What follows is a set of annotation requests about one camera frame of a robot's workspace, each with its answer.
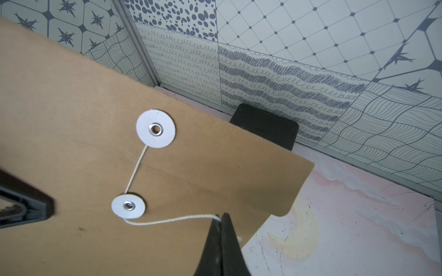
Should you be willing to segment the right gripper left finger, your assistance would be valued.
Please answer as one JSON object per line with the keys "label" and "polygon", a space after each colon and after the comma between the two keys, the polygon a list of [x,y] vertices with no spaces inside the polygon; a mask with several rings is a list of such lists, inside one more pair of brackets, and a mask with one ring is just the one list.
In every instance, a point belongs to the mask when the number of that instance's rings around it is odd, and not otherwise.
{"label": "right gripper left finger", "polygon": [[222,238],[221,222],[212,219],[206,243],[195,271],[195,276],[222,275]]}

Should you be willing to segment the brown kraft file bag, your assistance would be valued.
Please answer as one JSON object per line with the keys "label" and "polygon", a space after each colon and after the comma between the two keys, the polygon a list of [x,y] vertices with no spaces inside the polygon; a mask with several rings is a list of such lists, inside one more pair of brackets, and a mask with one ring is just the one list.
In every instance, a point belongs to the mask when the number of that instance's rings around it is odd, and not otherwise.
{"label": "brown kraft file bag", "polygon": [[1,21],[1,170],[55,201],[1,231],[3,276],[192,276],[211,215],[246,243],[313,167]]}

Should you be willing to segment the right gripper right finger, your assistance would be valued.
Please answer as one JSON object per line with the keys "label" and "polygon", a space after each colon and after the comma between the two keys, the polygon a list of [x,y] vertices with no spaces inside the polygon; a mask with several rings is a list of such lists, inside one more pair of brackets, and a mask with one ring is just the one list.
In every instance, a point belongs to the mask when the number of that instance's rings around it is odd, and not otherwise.
{"label": "right gripper right finger", "polygon": [[221,257],[223,276],[251,276],[228,213],[223,214],[221,221]]}

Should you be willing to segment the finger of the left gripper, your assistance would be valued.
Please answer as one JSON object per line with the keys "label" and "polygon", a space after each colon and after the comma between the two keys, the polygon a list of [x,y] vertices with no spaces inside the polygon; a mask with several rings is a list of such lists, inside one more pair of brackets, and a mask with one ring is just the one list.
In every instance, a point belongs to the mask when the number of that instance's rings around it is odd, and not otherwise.
{"label": "finger of the left gripper", "polygon": [[53,214],[47,210],[6,208],[1,210],[1,229],[45,221]]}
{"label": "finger of the left gripper", "polygon": [[36,210],[42,216],[52,216],[55,213],[54,200],[37,188],[19,178],[1,170],[1,198],[27,211]]}

